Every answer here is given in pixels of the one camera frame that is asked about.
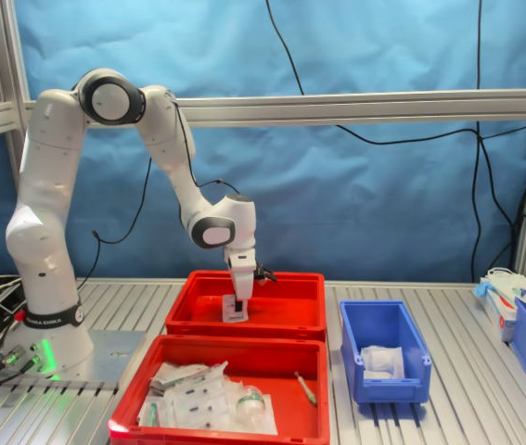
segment white box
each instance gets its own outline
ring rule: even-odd
[[[494,289],[487,289],[485,297],[478,297],[487,316],[496,326],[502,341],[512,341],[516,323],[516,306],[501,297]]]

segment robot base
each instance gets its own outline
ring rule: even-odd
[[[42,377],[46,383],[49,380],[61,380],[118,384],[135,351],[143,343],[145,331],[89,330],[87,332],[94,343],[94,349],[81,363],[60,371],[56,370],[52,375],[39,373],[37,367],[34,367],[25,376]]]

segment aluminum frame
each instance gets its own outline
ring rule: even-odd
[[[0,133],[18,178],[25,129],[33,108],[13,0],[0,0]],[[526,121],[526,89],[351,95],[178,99],[195,127],[334,125],[427,121]],[[526,222],[516,266],[526,275]]]

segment metal table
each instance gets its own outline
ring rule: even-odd
[[[94,329],[144,330],[120,389],[0,387],[0,445],[109,442],[107,421],[183,280],[93,279],[81,291]],[[327,282],[332,444],[526,444],[526,375],[472,296],[470,285]],[[433,359],[430,401],[358,407],[340,355],[340,299],[402,299]]]

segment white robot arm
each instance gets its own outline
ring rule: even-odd
[[[49,355],[59,368],[81,362],[93,348],[64,235],[90,118],[136,126],[173,185],[188,235],[200,248],[224,248],[237,300],[248,300],[253,281],[269,276],[255,260],[254,203],[234,194],[212,205],[200,193],[191,167],[194,141],[172,92],[161,86],[136,88],[114,70],[90,71],[72,91],[48,90],[38,97],[26,135],[18,203],[6,230],[27,301],[25,326],[7,336],[6,349],[33,350],[49,339]],[[46,363],[48,358],[41,359]]]

